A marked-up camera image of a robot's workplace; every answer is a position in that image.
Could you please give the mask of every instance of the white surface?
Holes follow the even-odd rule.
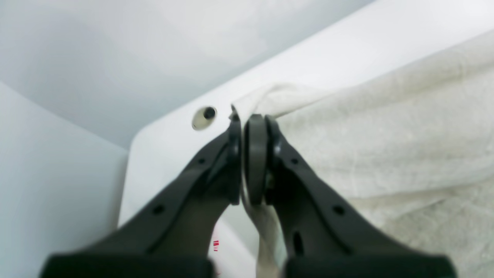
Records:
[[[0,277],[115,229],[127,151],[0,83]]]
[[[0,81],[124,148],[372,0],[1,0]]]
[[[493,26],[494,2],[488,0],[381,0],[366,6],[145,127],[131,146],[119,223],[134,215],[206,142],[228,127],[230,104],[242,95],[277,82],[325,89],[355,85]],[[204,105],[215,106],[218,119],[196,132],[190,120]],[[239,235],[242,241],[253,236],[252,230],[231,226],[236,233],[244,231]]]

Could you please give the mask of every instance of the screw hole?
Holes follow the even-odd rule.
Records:
[[[161,214],[163,211],[165,211],[165,207],[163,205],[157,205],[154,209],[153,209],[153,214],[154,215],[158,215],[158,214]]]
[[[299,232],[293,234],[293,247],[295,249],[295,254],[301,256],[304,254],[304,245],[302,243],[302,237]]]
[[[345,209],[342,208],[341,206],[334,206],[333,211],[338,214],[338,215],[343,215],[345,214]]]

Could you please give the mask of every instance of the towel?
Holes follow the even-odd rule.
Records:
[[[447,254],[460,277],[494,273],[494,31],[351,88],[269,85],[234,103],[277,118],[316,174],[384,233]],[[272,207],[257,277],[286,259]]]

